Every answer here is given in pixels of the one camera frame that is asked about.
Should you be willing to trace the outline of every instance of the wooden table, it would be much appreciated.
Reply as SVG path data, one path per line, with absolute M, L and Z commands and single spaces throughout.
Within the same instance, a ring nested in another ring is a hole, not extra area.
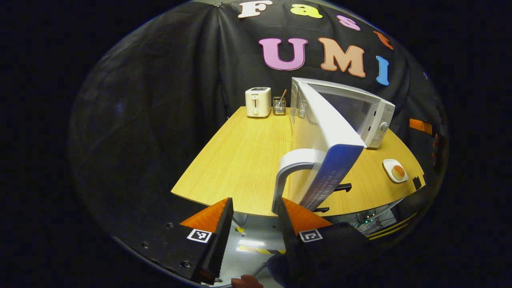
M 250 118 L 245 107 L 240 107 L 206 144 L 171 192 L 205 205 L 232 197 L 235 212 L 277 217 L 271 206 L 279 160 L 292 149 L 289 113 L 287 108 L 286 115 L 270 112 L 266 118 Z M 382 166 L 384 159 L 399 161 L 409 180 L 392 182 Z M 330 210 L 320 215 L 354 213 L 402 199 L 416 191 L 412 180 L 416 176 L 425 185 L 418 161 L 388 129 L 380 147 L 363 149 L 343 179 L 342 183 L 352 183 L 352 190 L 330 195 L 319 206 Z M 295 190 L 289 189 L 290 177 L 283 197 L 298 203 Z

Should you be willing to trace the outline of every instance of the yellow black tape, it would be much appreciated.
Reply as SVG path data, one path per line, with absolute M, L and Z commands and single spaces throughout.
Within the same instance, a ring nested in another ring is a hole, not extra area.
M 243 234 L 245 229 L 240 228 L 240 227 L 235 227 L 234 230 Z
M 389 234 L 391 234 L 391 233 L 395 233 L 395 232 L 397 232 L 398 230 L 400 230 L 400 229 L 404 228 L 404 227 L 405 227 L 405 226 L 407 226 L 407 225 L 409 225 L 409 223 L 406 223 L 405 225 L 402 225 L 402 226 L 398 227 L 397 229 L 395 229 L 395 230 L 391 230 L 391 231 L 386 232 L 386 233 L 384 233 L 384 234 L 380 234 L 380 235 L 377 235 L 377 236 L 375 236 L 375 237 L 370 237 L 369 239 L 370 239 L 370 240 L 374 240 L 374 239 L 380 238 L 380 237 L 382 237 L 382 236 L 386 236 L 386 235 L 389 235 Z
M 243 245 L 240 245 L 237 248 L 237 250 L 261 253 L 261 254 L 284 254 L 284 253 L 286 253 L 286 250 L 261 249 L 261 248 L 247 247 L 247 246 L 243 246 Z

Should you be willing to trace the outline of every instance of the microwave knob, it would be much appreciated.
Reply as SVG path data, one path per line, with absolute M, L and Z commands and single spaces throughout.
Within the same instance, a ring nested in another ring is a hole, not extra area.
M 386 122 L 384 122 L 380 125 L 381 132 L 384 132 L 387 128 L 388 128 L 388 124 Z

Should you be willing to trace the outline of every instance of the blue letter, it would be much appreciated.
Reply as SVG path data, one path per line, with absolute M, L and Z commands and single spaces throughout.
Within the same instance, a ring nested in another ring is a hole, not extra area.
M 382 85 L 389 85 L 388 81 L 388 65 L 389 62 L 380 57 L 377 56 L 377 61 L 379 61 L 379 77 L 377 77 L 377 82 L 381 83 Z

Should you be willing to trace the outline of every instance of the screw hole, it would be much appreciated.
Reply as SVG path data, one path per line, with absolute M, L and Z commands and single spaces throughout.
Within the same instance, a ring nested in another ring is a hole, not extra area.
M 188 262 L 188 261 L 183 261 L 181 262 L 181 265 L 187 269 L 190 269 L 192 268 L 192 263 Z

